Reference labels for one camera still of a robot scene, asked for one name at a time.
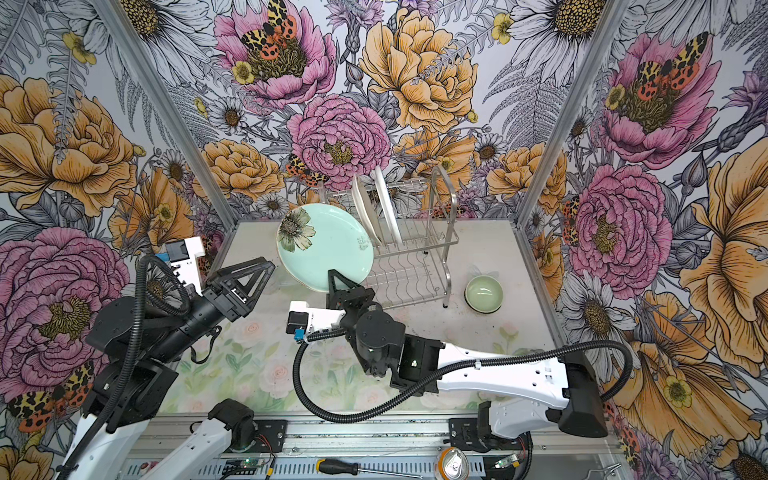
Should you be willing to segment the steel two-tier dish rack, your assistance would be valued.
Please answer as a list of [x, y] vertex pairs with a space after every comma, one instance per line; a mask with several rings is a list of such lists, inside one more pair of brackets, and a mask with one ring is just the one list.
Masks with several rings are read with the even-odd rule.
[[[450, 248], [458, 243], [455, 233], [458, 197], [447, 171], [437, 166], [427, 176], [395, 179], [385, 175], [403, 240], [398, 247], [386, 224], [376, 191], [374, 174], [360, 179], [378, 215], [381, 246], [374, 248], [374, 263], [364, 281], [376, 291], [385, 308], [407, 307], [438, 301], [449, 306], [453, 290], [448, 266]], [[338, 206], [359, 220], [351, 195], [319, 187], [323, 203]]]

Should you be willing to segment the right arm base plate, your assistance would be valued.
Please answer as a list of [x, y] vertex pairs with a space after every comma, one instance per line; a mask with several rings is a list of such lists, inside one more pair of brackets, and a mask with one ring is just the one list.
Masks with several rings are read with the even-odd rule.
[[477, 418], [450, 418], [446, 444], [465, 452], [489, 453], [491, 451], [523, 451], [532, 449], [527, 434], [507, 439], [492, 434], [487, 427], [480, 427]]

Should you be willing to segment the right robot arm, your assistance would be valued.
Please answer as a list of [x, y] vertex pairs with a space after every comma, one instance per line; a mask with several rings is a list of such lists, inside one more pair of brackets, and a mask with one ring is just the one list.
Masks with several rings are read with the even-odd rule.
[[604, 438], [604, 401], [583, 345], [523, 356], [499, 356], [408, 334], [375, 302], [374, 292], [328, 273], [326, 305], [364, 372], [388, 374], [398, 394], [381, 405], [348, 414], [347, 423], [373, 419], [427, 393], [474, 391], [490, 395], [479, 406], [477, 430], [485, 443], [512, 440], [556, 426], [583, 438]]

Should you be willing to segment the white patterned plate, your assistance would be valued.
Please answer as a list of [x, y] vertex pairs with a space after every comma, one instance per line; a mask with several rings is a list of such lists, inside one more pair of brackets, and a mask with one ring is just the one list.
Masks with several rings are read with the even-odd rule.
[[379, 166], [376, 166], [374, 171], [374, 181], [376, 191], [379, 197], [379, 204], [382, 208], [386, 224], [388, 226], [390, 235], [398, 247], [403, 246], [403, 240], [397, 223], [397, 217], [389, 194], [389, 189], [383, 175], [383, 171]]

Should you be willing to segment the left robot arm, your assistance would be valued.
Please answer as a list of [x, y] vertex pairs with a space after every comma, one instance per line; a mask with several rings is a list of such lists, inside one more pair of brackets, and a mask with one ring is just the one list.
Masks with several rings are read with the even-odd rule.
[[87, 343], [107, 355], [83, 405], [75, 439], [58, 479], [106, 479], [117, 473], [138, 438], [157, 415], [188, 355], [201, 365], [210, 356], [194, 346], [213, 346], [223, 322], [233, 323], [255, 309], [274, 264], [258, 257], [214, 272], [202, 292], [179, 279], [157, 256], [142, 257], [135, 292], [108, 304]]

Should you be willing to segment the pale green plate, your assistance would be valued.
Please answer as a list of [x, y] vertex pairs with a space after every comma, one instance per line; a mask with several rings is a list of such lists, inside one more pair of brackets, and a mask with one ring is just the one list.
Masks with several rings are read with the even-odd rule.
[[307, 204], [288, 212], [279, 224], [276, 246], [287, 272], [322, 293], [329, 291], [329, 271], [360, 283], [374, 260], [364, 227], [351, 214], [328, 204]]

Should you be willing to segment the light green ceramic bowl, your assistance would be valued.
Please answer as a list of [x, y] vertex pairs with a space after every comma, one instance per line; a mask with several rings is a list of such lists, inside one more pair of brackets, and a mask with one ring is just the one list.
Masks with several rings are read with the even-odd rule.
[[472, 278], [464, 289], [467, 305], [477, 313], [492, 314], [503, 305], [504, 292], [500, 282], [489, 275]]

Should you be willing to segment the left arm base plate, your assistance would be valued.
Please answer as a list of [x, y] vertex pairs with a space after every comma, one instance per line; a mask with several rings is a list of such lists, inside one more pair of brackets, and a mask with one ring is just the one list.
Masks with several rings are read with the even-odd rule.
[[236, 426], [230, 450], [234, 453], [281, 453], [287, 436], [286, 420], [252, 420]]

